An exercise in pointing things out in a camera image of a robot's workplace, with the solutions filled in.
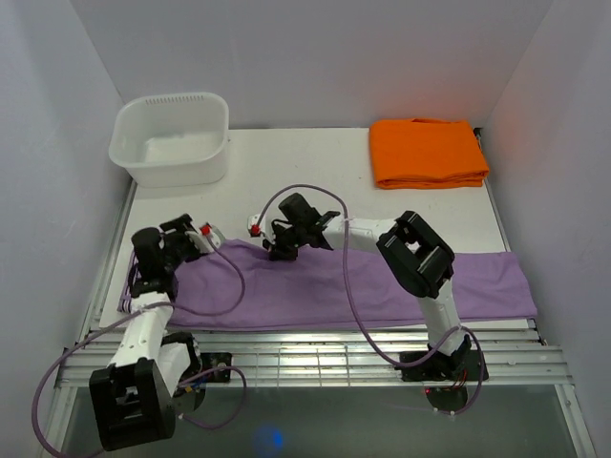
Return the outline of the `purple trousers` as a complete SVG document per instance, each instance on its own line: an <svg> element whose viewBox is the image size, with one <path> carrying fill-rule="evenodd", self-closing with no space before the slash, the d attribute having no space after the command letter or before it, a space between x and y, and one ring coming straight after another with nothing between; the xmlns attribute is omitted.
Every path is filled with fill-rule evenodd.
<svg viewBox="0 0 611 458"><path fill-rule="evenodd" d="M511 252L458 254L453 297L464 322L533 319L529 284ZM218 254L181 265L173 327L274 331L367 329L421 324L416 298L392 277L381 256L351 250L344 256L308 246L295 261L230 239Z"/></svg>

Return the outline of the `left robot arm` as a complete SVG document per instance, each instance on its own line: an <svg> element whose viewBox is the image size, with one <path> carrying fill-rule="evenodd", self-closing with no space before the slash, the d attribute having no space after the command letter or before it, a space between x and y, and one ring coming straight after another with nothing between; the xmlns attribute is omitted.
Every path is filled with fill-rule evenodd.
<svg viewBox="0 0 611 458"><path fill-rule="evenodd" d="M128 322L117 352L94 371L89 391L106 451L169 439L176 429L174 395L196 379L202 358L188 332L166 326L179 292L177 269L208 253L192 218L184 214L135 232L128 274Z"/></svg>

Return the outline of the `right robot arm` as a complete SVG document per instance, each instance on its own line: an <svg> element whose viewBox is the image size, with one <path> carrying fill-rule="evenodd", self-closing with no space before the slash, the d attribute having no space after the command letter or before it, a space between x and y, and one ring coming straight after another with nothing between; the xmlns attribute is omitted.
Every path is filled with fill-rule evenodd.
<svg viewBox="0 0 611 458"><path fill-rule="evenodd" d="M395 219L355 219L342 203L339 210L320 213L297 193L279 205L280 219L265 212L252 217L249 232L263 237L271 260L296 260L304 246L379 254L397 284L416 298L428 332L424 352L403 352L392 358L378 345L373 350L401 372L405 381L482 380L485 360L474 333L458 317L453 298L450 246L417 213Z"/></svg>

